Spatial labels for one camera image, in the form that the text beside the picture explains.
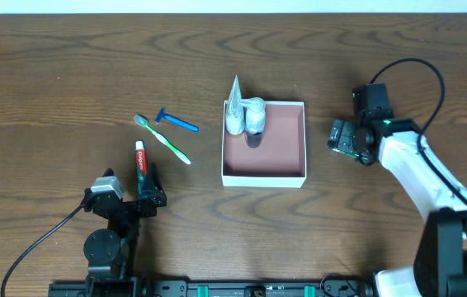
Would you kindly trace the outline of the red and green toothpaste tube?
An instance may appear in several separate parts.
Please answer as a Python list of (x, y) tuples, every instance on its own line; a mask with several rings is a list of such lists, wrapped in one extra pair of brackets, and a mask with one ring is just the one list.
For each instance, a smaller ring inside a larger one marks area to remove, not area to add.
[(135, 142), (135, 157), (138, 178), (138, 193), (141, 195), (148, 171), (147, 154), (142, 140)]

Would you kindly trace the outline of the white and green small box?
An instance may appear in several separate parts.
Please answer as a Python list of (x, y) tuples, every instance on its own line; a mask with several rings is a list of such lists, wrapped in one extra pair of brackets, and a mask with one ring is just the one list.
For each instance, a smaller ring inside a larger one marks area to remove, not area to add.
[[(341, 149), (339, 149), (339, 148), (333, 148), (333, 151), (334, 151), (334, 152), (337, 152), (337, 153), (344, 154), (344, 155), (346, 155), (346, 156), (348, 156), (348, 157), (351, 157), (351, 158), (354, 158), (354, 159), (360, 157), (359, 153), (356, 153), (356, 152), (354, 152), (354, 151), (346, 151), (346, 150), (341, 150)], [(362, 155), (361, 158), (362, 158), (363, 161), (367, 161), (367, 160), (368, 160), (368, 157), (367, 157), (366, 155)]]

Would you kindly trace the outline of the green and white toothbrush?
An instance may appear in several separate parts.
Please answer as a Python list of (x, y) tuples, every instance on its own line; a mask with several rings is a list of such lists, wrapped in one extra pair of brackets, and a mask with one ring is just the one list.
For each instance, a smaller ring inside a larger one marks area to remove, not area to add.
[(180, 149), (171, 144), (171, 142), (166, 137), (152, 128), (149, 124), (149, 120), (146, 117), (142, 115), (134, 115), (134, 122), (148, 130), (158, 140), (159, 143), (170, 149), (182, 162), (184, 162), (186, 165), (191, 165), (191, 160)]

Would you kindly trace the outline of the blue disposable razor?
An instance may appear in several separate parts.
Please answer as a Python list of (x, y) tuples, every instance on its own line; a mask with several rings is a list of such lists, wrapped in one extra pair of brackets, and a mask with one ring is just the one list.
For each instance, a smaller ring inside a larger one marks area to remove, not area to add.
[(157, 124), (159, 124), (162, 120), (166, 120), (174, 125), (177, 125), (177, 126), (180, 126), (186, 130), (190, 130), (192, 132), (195, 132), (197, 133), (200, 129), (198, 126), (196, 125), (193, 125), (191, 123), (188, 123), (184, 120), (181, 120), (179, 118), (177, 118), (176, 116), (174, 115), (169, 115), (167, 112), (166, 112), (166, 109), (163, 107), (159, 110), (157, 116), (156, 116), (156, 119), (155, 119), (155, 122)]

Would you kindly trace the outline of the clear pump bottle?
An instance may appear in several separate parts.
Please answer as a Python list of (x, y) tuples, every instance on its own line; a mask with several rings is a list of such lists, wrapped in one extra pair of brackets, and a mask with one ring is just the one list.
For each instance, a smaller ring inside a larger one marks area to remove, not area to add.
[(245, 112), (245, 131), (249, 148), (257, 148), (262, 141), (262, 133), (266, 123), (265, 102), (260, 97), (242, 99)]

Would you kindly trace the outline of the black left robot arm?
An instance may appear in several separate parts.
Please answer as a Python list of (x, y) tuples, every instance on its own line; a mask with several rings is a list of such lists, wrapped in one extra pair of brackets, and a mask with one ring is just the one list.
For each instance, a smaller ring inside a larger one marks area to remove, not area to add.
[(110, 168), (85, 190), (84, 210), (107, 220), (107, 227), (92, 232), (83, 246), (87, 296), (143, 296), (150, 290), (131, 269), (140, 220), (154, 217), (158, 207), (167, 205), (154, 163), (138, 178), (138, 190), (137, 200), (123, 200), (123, 186)]

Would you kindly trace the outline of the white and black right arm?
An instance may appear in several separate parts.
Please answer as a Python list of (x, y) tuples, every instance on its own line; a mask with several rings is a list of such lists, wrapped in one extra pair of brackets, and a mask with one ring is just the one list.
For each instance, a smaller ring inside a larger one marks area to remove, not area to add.
[(425, 227), (411, 266), (375, 273), (376, 296), (467, 296), (467, 188), (434, 154), (416, 123), (397, 119), (386, 86), (352, 91), (356, 121), (335, 120), (328, 148), (381, 164), (417, 207)]

